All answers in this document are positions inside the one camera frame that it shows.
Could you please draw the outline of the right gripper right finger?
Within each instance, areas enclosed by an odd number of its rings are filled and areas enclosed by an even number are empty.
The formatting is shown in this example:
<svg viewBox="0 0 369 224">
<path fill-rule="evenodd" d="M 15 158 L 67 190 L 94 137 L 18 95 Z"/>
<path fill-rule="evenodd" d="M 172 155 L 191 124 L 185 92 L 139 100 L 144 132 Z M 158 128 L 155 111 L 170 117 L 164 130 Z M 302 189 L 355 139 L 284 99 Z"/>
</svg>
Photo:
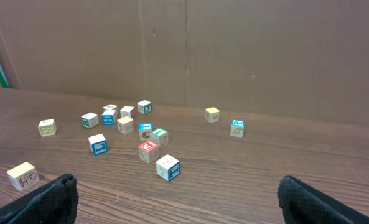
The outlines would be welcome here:
<svg viewBox="0 0 369 224">
<path fill-rule="evenodd" d="M 278 187 L 286 224 L 369 224 L 369 217 L 287 175 Z"/>
</svg>

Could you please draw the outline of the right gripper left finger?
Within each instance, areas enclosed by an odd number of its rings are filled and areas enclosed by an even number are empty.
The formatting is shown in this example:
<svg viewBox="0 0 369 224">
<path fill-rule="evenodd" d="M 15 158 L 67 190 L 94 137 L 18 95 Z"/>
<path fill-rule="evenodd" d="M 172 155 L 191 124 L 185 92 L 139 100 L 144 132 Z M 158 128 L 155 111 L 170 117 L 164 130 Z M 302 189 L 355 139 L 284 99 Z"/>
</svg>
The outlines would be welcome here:
<svg viewBox="0 0 369 224">
<path fill-rule="evenodd" d="M 77 179 L 64 174 L 0 208 L 0 224 L 74 224 Z"/>
</svg>

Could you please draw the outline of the white block blue side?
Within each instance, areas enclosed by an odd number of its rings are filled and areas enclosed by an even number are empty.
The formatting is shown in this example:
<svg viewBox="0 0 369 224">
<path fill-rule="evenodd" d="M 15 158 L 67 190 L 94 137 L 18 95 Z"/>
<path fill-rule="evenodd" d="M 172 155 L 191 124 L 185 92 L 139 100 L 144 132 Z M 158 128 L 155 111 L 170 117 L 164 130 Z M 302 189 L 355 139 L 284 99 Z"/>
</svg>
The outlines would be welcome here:
<svg viewBox="0 0 369 224">
<path fill-rule="evenodd" d="M 97 134 L 88 138 L 91 152 L 94 156 L 108 152 L 108 145 L 103 134 Z"/>
</svg>

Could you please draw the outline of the elephant block green side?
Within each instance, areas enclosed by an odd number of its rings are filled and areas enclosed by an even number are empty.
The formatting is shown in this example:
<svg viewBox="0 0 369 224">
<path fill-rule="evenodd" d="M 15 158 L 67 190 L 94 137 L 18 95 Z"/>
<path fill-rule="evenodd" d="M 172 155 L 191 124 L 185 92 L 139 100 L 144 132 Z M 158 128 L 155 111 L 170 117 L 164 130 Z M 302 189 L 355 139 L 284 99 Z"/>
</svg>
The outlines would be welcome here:
<svg viewBox="0 0 369 224">
<path fill-rule="evenodd" d="M 94 128 L 95 126 L 99 125 L 98 115 L 92 112 L 84 114 L 81 116 L 81 122 L 84 128 Z"/>
</svg>

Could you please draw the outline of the bee block blue side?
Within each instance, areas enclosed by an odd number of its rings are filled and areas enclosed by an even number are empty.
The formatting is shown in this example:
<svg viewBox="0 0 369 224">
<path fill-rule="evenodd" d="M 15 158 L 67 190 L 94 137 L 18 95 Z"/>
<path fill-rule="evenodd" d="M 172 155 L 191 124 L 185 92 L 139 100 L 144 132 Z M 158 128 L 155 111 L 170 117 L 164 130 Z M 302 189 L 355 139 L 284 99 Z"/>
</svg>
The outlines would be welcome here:
<svg viewBox="0 0 369 224">
<path fill-rule="evenodd" d="M 102 113 L 102 123 L 105 126 L 113 126 L 117 120 L 117 111 L 116 110 L 105 110 Z"/>
</svg>

